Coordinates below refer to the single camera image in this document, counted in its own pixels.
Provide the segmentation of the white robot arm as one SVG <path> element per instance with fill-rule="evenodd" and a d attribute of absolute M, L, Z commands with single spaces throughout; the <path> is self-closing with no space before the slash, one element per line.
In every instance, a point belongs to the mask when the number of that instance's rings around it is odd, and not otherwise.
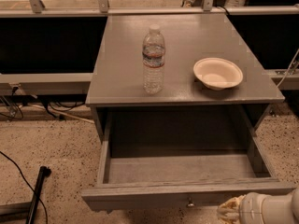
<path fill-rule="evenodd" d="M 286 195 L 250 192 L 217 208 L 222 224 L 299 224 L 299 189 Z"/>

